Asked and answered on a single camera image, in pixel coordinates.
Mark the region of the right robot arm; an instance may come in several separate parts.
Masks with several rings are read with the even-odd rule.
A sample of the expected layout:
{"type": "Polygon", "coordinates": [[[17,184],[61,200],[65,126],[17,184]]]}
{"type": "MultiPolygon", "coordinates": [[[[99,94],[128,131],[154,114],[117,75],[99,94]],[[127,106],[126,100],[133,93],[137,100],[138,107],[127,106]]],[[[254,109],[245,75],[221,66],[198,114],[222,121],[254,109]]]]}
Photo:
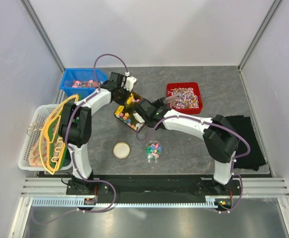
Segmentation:
{"type": "Polygon", "coordinates": [[[215,161],[213,184],[227,186],[230,183],[232,160],[239,139],[224,116],[216,115],[214,118],[190,116],[169,108],[161,100],[151,103],[141,99],[135,106],[135,118],[153,130],[174,130],[203,140],[209,155],[215,161]]]}

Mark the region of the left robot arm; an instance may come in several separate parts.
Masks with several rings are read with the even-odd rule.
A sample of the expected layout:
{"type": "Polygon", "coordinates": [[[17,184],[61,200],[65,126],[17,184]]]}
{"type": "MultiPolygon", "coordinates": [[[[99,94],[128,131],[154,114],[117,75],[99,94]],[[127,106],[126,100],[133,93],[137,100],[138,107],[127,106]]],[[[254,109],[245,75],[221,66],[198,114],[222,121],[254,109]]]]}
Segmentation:
{"type": "Polygon", "coordinates": [[[130,76],[129,72],[112,72],[109,79],[92,94],[63,106],[58,134],[69,151],[74,178],[88,183],[94,181],[87,149],[92,134],[93,114],[111,102],[124,105],[136,82],[137,79],[130,76]]]}

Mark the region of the round wooden jar lid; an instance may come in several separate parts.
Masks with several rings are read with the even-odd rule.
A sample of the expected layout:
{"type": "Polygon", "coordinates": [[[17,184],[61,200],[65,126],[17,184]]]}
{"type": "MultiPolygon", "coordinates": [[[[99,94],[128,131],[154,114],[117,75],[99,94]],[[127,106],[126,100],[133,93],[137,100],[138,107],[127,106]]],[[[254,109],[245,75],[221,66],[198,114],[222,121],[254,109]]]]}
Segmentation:
{"type": "Polygon", "coordinates": [[[124,159],[128,157],[130,153],[130,146],[125,142],[117,143],[113,148],[113,154],[119,159],[124,159]]]}

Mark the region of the blue plastic bin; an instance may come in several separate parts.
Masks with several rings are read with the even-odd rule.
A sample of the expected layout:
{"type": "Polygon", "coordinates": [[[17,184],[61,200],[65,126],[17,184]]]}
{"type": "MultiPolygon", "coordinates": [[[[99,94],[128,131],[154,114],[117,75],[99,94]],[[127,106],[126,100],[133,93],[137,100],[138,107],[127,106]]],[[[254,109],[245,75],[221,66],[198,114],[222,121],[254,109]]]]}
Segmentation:
{"type": "Polygon", "coordinates": [[[100,69],[96,69],[95,73],[98,81],[95,80],[92,68],[67,68],[59,89],[63,90],[68,97],[78,94],[80,98],[86,98],[95,91],[98,85],[108,79],[100,69]]]}

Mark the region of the clear plastic scoop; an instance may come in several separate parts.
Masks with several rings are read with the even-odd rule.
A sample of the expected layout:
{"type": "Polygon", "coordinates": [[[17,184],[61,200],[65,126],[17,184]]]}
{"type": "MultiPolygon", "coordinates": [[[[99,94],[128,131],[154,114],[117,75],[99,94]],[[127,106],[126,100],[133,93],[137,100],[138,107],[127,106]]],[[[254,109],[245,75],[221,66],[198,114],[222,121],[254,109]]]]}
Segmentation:
{"type": "Polygon", "coordinates": [[[175,93],[174,95],[164,97],[162,101],[164,104],[169,104],[169,103],[174,102],[180,98],[182,98],[182,93],[175,93]]]}

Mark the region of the gold tin of star candies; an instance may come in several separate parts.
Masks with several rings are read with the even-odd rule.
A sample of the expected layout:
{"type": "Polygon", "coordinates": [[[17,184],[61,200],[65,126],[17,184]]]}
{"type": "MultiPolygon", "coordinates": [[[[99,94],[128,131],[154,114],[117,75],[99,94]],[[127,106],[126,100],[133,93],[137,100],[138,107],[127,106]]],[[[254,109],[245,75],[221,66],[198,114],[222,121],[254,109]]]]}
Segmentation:
{"type": "Polygon", "coordinates": [[[118,121],[136,133],[140,133],[145,127],[143,122],[139,122],[134,117],[134,114],[136,113],[135,106],[140,101],[140,99],[142,99],[140,95],[132,92],[125,104],[118,106],[114,112],[114,116],[118,121]]]}

